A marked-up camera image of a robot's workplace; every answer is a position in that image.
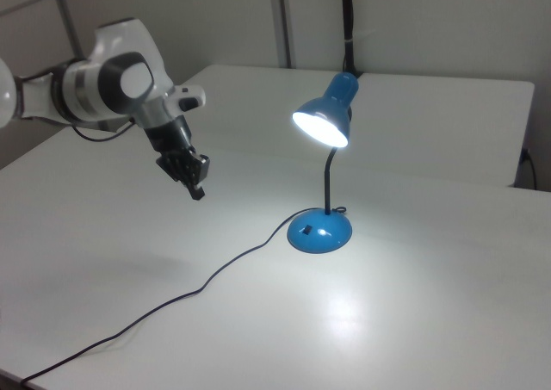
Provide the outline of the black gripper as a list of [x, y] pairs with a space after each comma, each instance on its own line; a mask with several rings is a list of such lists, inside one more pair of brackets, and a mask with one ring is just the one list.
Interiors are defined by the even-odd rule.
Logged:
[[207, 178], [210, 158], [196, 151], [191, 132], [183, 115], [160, 127], [145, 130], [153, 149], [160, 154], [157, 164], [175, 181], [185, 184], [191, 198], [205, 196], [203, 181]]

